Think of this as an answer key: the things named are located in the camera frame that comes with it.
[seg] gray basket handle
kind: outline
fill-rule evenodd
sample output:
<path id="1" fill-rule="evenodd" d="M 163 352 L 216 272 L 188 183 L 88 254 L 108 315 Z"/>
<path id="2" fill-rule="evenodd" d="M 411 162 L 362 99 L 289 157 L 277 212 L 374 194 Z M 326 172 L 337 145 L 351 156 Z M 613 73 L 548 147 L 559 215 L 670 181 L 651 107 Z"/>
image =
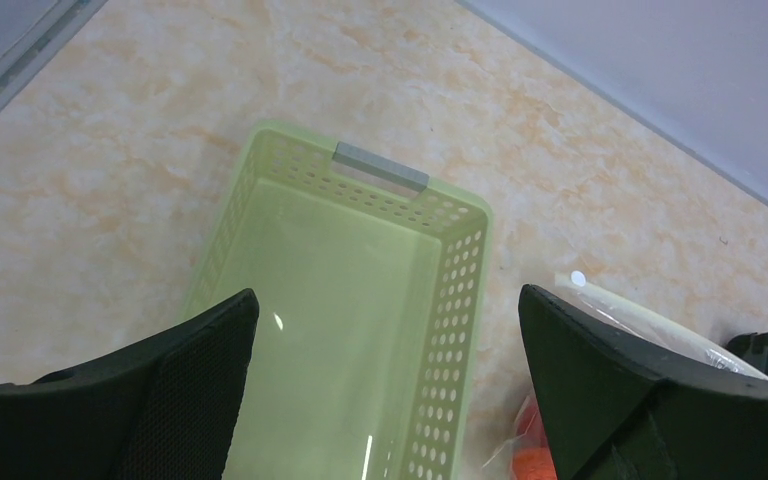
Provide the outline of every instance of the gray basket handle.
<path id="1" fill-rule="evenodd" d="M 428 175 L 348 143 L 337 144 L 333 160 L 417 192 L 428 186 Z"/>

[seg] perforated basket side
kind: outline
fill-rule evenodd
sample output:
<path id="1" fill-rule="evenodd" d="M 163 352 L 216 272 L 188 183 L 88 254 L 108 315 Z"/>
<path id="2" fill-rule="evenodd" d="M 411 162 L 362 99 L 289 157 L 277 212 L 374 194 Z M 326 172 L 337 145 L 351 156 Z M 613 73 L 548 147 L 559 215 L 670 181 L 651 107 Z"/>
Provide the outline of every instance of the perforated basket side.
<path id="1" fill-rule="evenodd" d="M 487 225 L 486 219 L 473 222 L 465 229 L 468 233 L 450 235 L 444 243 L 399 478 L 444 480 L 456 470 L 481 308 Z"/>
<path id="2" fill-rule="evenodd" d="M 214 298 L 216 285 L 237 233 L 236 227 L 242 221 L 246 204 L 257 181 L 256 159 L 264 152 L 263 138 L 253 136 L 244 152 L 243 160 L 231 176 L 234 179 L 233 186 L 220 203 L 218 218 L 206 243 L 208 249 L 196 268 L 195 281 L 190 286 L 184 304 L 182 321 L 204 312 L 220 300 Z"/>

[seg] plastic bag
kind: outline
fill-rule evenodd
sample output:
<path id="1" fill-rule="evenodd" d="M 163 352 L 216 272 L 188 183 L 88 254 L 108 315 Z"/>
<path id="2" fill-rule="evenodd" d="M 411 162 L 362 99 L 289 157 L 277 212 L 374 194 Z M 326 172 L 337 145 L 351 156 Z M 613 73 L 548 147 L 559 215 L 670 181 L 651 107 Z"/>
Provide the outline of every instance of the plastic bag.
<path id="1" fill-rule="evenodd" d="M 511 480 L 557 480 L 537 399 L 529 394 L 514 422 L 514 436 L 496 449 L 485 470 L 506 464 Z"/>
<path id="2" fill-rule="evenodd" d="M 702 363 L 768 380 L 768 376 L 707 338 L 587 282 L 584 274 L 555 276 L 556 293 L 593 318 Z"/>

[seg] beige marble tile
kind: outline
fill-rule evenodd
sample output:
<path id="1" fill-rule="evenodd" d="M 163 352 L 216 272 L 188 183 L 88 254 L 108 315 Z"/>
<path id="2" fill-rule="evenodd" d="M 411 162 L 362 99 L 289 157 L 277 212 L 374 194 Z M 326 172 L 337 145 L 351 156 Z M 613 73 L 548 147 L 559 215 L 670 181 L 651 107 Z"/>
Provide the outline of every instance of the beige marble tile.
<path id="1" fill-rule="evenodd" d="M 715 340 L 768 329 L 768 209 L 451 1 L 109 0 L 0 114 L 0 382 L 170 326 L 266 117 L 492 205 L 463 478 L 527 383 L 524 282 L 577 268 Z"/>

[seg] orange object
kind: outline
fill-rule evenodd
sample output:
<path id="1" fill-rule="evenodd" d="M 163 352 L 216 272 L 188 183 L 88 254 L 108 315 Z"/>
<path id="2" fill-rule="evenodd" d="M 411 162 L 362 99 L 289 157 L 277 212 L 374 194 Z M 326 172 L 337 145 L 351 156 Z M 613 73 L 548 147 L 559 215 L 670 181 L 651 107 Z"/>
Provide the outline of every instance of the orange object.
<path id="1" fill-rule="evenodd" d="M 519 450 L 514 454 L 511 470 L 516 480 L 558 480 L 552 455 L 546 447 Z"/>

